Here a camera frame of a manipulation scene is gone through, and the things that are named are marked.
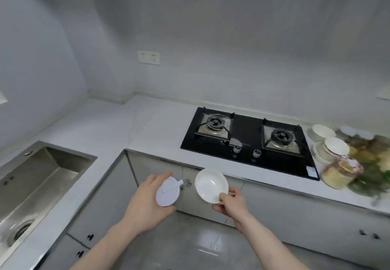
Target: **drain strainer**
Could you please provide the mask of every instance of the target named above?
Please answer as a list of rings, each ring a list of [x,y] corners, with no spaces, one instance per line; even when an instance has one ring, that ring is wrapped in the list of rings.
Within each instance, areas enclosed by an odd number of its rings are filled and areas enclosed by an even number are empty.
[[[23,235],[23,233],[31,226],[33,222],[34,220],[29,220],[27,222],[22,223],[15,230],[13,230],[12,234],[8,238],[8,246],[11,247],[12,244],[14,244],[15,241],[17,241]]]

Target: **sticker on stove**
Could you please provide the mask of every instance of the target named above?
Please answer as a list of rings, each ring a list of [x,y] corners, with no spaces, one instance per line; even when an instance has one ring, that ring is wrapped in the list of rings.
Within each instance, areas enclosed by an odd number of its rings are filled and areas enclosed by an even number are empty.
[[[315,177],[316,179],[318,179],[318,175],[314,167],[306,166],[306,170],[309,177]]]

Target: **cabinet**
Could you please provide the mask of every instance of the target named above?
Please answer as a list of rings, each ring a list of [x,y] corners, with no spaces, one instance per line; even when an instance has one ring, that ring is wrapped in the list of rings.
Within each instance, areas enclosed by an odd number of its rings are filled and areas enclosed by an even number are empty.
[[[107,231],[118,223],[137,190],[127,157],[115,160],[100,187],[76,217],[68,234],[92,248]]]
[[[212,209],[211,204],[206,203],[199,196],[195,188],[195,178],[198,174],[198,169],[192,169],[189,167],[183,167],[183,179],[189,179],[192,185],[183,190],[179,200],[176,203],[177,210],[189,213],[198,217],[206,218],[218,223],[228,223],[228,219],[225,215],[216,212]],[[225,176],[229,186],[235,186],[241,188],[243,181],[233,177]]]
[[[390,219],[384,216],[251,182],[241,191],[250,212],[286,243],[378,269],[390,265]]]
[[[131,166],[138,184],[144,182],[150,174],[172,172],[172,176],[182,179],[182,166],[162,159],[148,157],[139,153],[128,152]]]
[[[68,270],[78,259],[88,252],[88,248],[68,235],[64,235],[59,243],[49,252],[39,270]]]

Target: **kitchen sink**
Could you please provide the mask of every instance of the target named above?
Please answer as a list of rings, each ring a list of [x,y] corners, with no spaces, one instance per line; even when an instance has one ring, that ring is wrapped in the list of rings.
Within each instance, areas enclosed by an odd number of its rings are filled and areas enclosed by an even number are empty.
[[[0,167],[0,265],[95,160],[36,142]]]

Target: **burner cap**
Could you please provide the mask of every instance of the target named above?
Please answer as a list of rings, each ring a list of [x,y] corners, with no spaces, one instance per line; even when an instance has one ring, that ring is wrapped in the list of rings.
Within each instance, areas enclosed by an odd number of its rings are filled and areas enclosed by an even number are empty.
[[[271,139],[278,144],[283,146],[289,145],[293,140],[293,135],[282,128],[276,128],[271,133]]]
[[[214,114],[210,117],[207,118],[207,127],[212,129],[212,130],[222,130],[223,125],[225,124],[224,120],[225,116],[219,115],[219,114]]]

